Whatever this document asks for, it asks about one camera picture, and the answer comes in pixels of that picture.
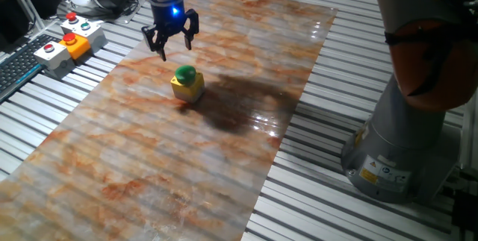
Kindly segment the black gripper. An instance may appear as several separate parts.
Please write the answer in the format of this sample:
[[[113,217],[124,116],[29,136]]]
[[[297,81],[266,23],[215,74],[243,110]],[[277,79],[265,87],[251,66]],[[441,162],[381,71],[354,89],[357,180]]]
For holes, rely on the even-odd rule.
[[[153,26],[143,26],[141,32],[150,51],[156,52],[166,61],[164,46],[168,36],[184,33],[184,43],[188,50],[192,49],[192,41],[199,33],[199,14],[194,9],[184,10],[184,0],[157,1],[150,0],[154,19]],[[184,27],[186,19],[190,20],[189,28]]]

